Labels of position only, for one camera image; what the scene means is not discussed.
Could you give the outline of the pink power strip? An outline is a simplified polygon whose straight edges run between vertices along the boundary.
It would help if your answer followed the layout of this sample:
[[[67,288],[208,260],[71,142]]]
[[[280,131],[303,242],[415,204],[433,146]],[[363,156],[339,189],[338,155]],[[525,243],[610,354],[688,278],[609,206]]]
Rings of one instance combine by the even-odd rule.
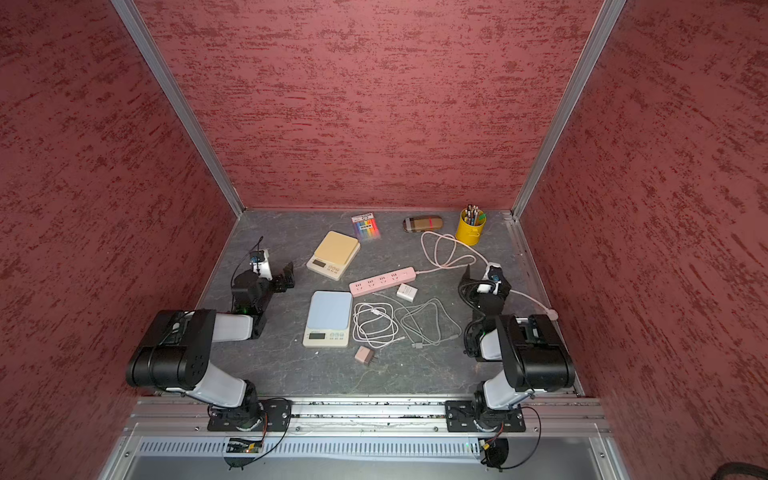
[[[354,298],[377,293],[388,288],[397,287],[413,281],[416,278],[416,272],[413,267],[407,267],[400,270],[376,275],[367,279],[359,280],[349,284],[349,291]]]

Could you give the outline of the white charger adapter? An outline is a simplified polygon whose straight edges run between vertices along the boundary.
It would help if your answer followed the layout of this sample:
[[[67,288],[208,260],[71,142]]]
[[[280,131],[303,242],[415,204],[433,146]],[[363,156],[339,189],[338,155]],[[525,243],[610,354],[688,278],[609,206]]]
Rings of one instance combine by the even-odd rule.
[[[401,284],[398,287],[396,296],[407,302],[413,302],[418,293],[418,289],[408,284]]]

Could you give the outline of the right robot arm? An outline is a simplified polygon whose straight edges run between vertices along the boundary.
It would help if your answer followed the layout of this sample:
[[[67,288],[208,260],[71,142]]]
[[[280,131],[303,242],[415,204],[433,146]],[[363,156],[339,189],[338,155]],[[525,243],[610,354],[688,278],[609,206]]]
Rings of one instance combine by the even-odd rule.
[[[496,376],[477,387],[464,426],[494,433],[520,428],[522,422],[515,416],[525,401],[574,386],[575,367],[552,316],[518,319],[503,312],[512,288],[500,266],[489,266],[481,279],[473,279],[466,268],[457,293],[472,312],[462,334],[464,353],[480,363],[501,364]]]

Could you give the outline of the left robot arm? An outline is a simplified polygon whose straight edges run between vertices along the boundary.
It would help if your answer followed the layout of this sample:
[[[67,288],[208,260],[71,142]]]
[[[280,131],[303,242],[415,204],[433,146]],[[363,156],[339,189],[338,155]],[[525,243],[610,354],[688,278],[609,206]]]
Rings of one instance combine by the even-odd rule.
[[[262,399],[253,382],[214,365],[211,350],[216,343],[260,338],[271,298],[294,286],[292,263],[270,279],[251,269],[231,279],[230,312],[159,311],[128,363],[127,384],[206,404],[210,431],[287,431],[292,403],[283,398]]]

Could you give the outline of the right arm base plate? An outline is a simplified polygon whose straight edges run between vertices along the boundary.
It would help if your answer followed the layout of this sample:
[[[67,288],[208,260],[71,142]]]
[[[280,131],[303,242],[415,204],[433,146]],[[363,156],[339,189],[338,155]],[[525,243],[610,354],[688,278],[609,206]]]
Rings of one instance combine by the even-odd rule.
[[[492,410],[484,404],[468,401],[446,401],[447,430],[452,433],[520,433],[526,424],[520,408]]]

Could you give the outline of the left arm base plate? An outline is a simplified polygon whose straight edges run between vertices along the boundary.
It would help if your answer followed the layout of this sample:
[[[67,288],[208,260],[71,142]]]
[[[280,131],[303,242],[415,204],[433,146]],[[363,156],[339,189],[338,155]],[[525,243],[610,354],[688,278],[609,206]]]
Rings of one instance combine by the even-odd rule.
[[[283,397],[257,400],[236,408],[208,407],[209,432],[250,434],[285,432],[292,418],[293,402]]]

